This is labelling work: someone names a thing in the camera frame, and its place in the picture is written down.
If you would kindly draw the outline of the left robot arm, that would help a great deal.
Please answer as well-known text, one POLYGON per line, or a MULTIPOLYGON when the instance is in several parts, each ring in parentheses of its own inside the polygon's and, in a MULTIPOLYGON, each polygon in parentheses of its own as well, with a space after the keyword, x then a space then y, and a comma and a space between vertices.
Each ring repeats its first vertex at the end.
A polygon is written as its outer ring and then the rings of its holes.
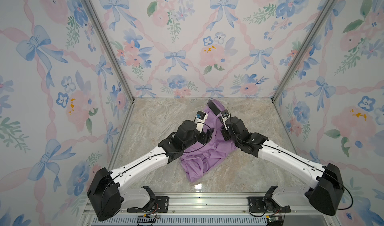
POLYGON ((158 146, 137 160, 113 169, 98 170, 88 189, 87 196, 100 222, 114 217, 124 209, 144 212, 156 208, 156 195, 148 186, 131 189, 130 186, 150 172, 168 165, 188 152, 188 148, 200 143, 207 145, 214 129, 203 122, 184 121, 176 132, 162 140, 158 146))

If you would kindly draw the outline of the purple trousers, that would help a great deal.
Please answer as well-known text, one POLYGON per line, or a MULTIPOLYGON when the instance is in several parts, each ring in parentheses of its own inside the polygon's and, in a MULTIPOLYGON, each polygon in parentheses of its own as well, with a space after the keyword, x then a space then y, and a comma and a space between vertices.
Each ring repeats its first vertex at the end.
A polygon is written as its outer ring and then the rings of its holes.
POLYGON ((204 108, 203 112, 208 115, 203 124, 204 130, 211 128, 215 131, 207 145, 196 143, 181 156, 181 165, 191 183, 202 178, 204 174, 222 163, 237 149, 232 141, 225 141, 221 133, 223 124, 219 117, 208 106, 204 108))

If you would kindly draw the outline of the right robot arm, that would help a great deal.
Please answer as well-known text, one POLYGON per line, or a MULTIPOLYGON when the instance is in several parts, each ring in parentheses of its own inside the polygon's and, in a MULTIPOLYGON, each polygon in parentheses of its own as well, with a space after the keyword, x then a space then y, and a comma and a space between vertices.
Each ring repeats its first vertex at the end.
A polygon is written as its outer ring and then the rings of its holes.
POLYGON ((311 206, 318 212, 334 216, 346 191, 340 169, 306 160, 259 133, 250 133, 237 117, 222 118, 222 132, 244 153, 277 165, 305 183, 301 187, 271 186, 264 196, 266 208, 275 211, 291 206, 311 206))

